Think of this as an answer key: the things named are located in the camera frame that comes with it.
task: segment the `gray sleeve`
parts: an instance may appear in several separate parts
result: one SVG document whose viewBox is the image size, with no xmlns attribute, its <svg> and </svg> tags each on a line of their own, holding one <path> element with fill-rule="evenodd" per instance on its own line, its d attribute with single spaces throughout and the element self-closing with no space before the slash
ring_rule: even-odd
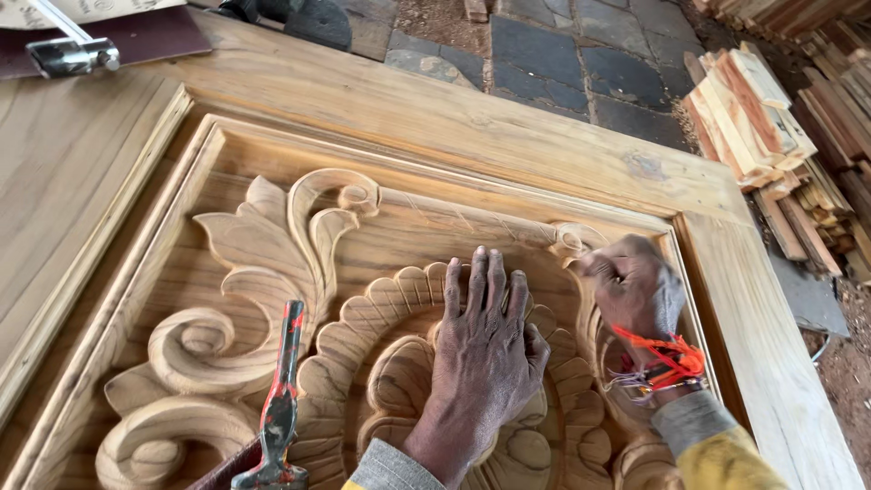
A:
<svg viewBox="0 0 871 490">
<path fill-rule="evenodd" d="M 445 490 L 426 468 L 380 439 L 369 443 L 351 481 L 366 490 Z"/>
<path fill-rule="evenodd" d="M 708 390 L 665 404 L 653 414 L 651 423 L 665 439 L 675 459 L 687 447 L 738 425 Z"/>
</svg>

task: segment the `hand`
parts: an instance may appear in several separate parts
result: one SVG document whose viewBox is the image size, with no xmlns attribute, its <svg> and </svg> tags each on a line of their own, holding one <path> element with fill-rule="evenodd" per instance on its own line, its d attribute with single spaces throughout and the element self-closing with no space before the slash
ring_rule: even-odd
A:
<svg viewBox="0 0 871 490">
<path fill-rule="evenodd" d="M 526 275 L 511 274 L 503 313 L 502 254 L 478 247 L 472 256 L 465 311 L 460 305 L 462 264 L 453 258 L 444 288 L 444 318 L 433 366 L 432 394 L 402 451 L 444 486 L 457 488 L 499 427 L 513 419 L 541 387 L 550 346 L 535 325 L 524 324 Z"/>
<path fill-rule="evenodd" d="M 606 323 L 641 337 L 672 340 L 684 307 L 684 290 L 649 240 L 627 235 L 574 264 L 583 276 L 596 278 L 596 303 Z M 644 352 L 630 353 L 637 361 L 636 354 L 647 358 Z"/>
</svg>

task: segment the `sleeve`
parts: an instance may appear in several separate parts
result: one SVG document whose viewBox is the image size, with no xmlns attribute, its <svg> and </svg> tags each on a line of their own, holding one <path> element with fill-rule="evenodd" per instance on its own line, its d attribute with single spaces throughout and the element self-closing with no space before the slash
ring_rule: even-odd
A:
<svg viewBox="0 0 871 490">
<path fill-rule="evenodd" d="M 372 439 L 342 490 L 445 490 L 435 476 L 405 453 Z"/>
<path fill-rule="evenodd" d="M 663 406 L 651 422 L 672 450 L 686 490 L 788 489 L 750 434 L 707 390 Z"/>
</svg>

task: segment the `carved wooden door panel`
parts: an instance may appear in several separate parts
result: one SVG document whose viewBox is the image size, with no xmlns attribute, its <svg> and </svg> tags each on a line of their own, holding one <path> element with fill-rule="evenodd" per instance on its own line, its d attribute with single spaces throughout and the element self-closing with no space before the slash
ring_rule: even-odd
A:
<svg viewBox="0 0 871 490">
<path fill-rule="evenodd" d="M 312 488 L 339 488 L 373 437 L 398 445 L 420 416 L 446 262 L 484 244 L 526 272 L 527 321 L 552 353 L 543 389 L 463 488 L 679 487 L 647 409 L 603 390 L 620 350 L 591 284 L 565 268 L 634 232 L 682 271 L 668 222 L 211 114 L 189 118 L 182 146 L 86 369 L 102 381 L 62 421 L 71 436 L 58 454 L 94 468 L 91 485 L 181 488 L 253 439 L 283 304 L 298 298 L 299 438 L 287 457 Z M 692 303 L 680 329 L 705 347 Z M 65 481 L 70 460 L 58 456 L 45 481 Z"/>
</svg>

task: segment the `paper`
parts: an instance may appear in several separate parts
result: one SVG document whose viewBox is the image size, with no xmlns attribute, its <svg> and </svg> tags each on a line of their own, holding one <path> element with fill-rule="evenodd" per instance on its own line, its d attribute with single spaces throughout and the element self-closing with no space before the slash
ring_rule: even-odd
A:
<svg viewBox="0 0 871 490">
<path fill-rule="evenodd" d="M 76 24 L 183 5 L 186 0 L 49 0 Z M 28 0 L 0 0 L 0 28 L 33 31 L 57 27 Z"/>
</svg>

